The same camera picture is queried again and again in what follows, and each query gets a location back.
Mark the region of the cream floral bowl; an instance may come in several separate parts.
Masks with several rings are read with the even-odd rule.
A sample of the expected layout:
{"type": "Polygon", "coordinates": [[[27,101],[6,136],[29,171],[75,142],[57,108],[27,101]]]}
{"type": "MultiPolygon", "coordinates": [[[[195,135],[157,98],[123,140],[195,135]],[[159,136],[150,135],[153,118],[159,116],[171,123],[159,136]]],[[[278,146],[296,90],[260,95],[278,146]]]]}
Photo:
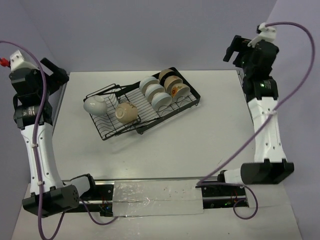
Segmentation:
{"type": "Polygon", "coordinates": [[[116,107],[115,116],[124,125],[131,123],[138,118],[138,108],[131,102],[122,102],[116,107]]]}

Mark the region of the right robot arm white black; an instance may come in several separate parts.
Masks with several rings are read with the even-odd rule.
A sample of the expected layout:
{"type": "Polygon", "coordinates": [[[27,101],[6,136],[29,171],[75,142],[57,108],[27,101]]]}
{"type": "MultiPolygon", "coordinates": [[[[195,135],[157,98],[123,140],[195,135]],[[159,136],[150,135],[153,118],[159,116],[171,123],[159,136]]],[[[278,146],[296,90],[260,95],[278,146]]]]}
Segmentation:
{"type": "Polygon", "coordinates": [[[279,48],[264,39],[251,44],[250,39],[235,35],[223,60],[228,62],[234,52],[238,54],[233,64],[244,73],[242,90],[256,134],[255,154],[252,162],[219,173],[217,190],[223,196],[235,189],[234,184],[277,185],[295,169],[282,147],[276,111],[278,86],[270,75],[279,48]]]}

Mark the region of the white ribbed bowl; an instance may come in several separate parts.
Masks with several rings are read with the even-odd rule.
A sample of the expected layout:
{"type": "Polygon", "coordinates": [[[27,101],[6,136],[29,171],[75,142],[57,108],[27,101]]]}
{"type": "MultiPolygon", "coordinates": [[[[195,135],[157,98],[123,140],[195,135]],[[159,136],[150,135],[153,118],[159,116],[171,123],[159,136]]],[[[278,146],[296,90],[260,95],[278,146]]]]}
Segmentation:
{"type": "Polygon", "coordinates": [[[143,78],[140,83],[139,83],[139,90],[145,94],[146,92],[146,89],[149,85],[152,85],[152,84],[158,84],[159,83],[159,80],[154,77],[154,76],[147,76],[145,78],[143,78]]]}
{"type": "Polygon", "coordinates": [[[165,88],[162,85],[158,83],[150,84],[145,91],[145,98],[151,103],[155,94],[164,92],[165,88]]]}

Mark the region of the white taped cover sheet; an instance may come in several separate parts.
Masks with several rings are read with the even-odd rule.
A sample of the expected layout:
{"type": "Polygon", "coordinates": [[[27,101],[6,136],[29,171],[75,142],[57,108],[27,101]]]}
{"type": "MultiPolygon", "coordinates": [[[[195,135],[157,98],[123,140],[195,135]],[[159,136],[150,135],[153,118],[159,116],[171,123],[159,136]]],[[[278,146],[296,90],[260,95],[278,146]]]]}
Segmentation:
{"type": "Polygon", "coordinates": [[[199,215],[204,212],[196,180],[116,181],[112,212],[115,217],[199,215]]]}

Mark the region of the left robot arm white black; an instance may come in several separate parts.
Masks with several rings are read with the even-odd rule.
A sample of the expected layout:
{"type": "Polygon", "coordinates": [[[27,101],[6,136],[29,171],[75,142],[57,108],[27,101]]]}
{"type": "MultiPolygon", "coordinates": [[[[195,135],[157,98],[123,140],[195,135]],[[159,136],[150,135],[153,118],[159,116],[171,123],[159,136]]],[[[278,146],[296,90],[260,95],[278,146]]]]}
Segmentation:
{"type": "Polygon", "coordinates": [[[51,70],[41,73],[31,62],[10,60],[9,79],[16,94],[13,97],[13,119],[24,139],[30,168],[30,197],[22,200],[29,213],[46,218],[76,209],[80,198],[93,199],[98,187],[90,174],[71,179],[60,178],[53,150],[53,119],[49,96],[69,81],[67,72],[47,58],[40,61],[51,70]]]}

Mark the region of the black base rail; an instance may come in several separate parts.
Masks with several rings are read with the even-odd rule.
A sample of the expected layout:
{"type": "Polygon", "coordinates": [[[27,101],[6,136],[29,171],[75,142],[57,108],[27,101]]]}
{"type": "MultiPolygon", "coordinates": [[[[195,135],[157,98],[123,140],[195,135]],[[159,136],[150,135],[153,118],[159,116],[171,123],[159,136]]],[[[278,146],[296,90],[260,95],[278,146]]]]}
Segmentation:
{"type": "Polygon", "coordinates": [[[238,186],[197,186],[195,179],[96,181],[89,200],[71,213],[101,217],[199,215],[205,209],[247,207],[245,189],[238,186]]]}

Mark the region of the beige floral bowl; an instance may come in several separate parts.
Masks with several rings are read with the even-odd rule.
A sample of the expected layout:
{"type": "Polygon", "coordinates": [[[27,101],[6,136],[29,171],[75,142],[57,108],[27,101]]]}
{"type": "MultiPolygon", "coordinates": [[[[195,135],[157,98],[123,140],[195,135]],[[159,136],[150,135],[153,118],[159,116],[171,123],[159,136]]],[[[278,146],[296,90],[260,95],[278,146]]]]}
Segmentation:
{"type": "Polygon", "coordinates": [[[174,100],[182,97],[187,97],[190,93],[190,87],[184,83],[177,83],[171,88],[171,96],[174,100]]]}
{"type": "Polygon", "coordinates": [[[171,89],[175,84],[180,84],[183,83],[183,80],[175,75],[169,76],[165,79],[164,81],[164,88],[165,91],[170,94],[171,93],[171,89]]]}
{"type": "Polygon", "coordinates": [[[162,80],[164,76],[172,76],[174,73],[175,71],[169,68],[162,70],[158,75],[159,82],[162,80]]]}

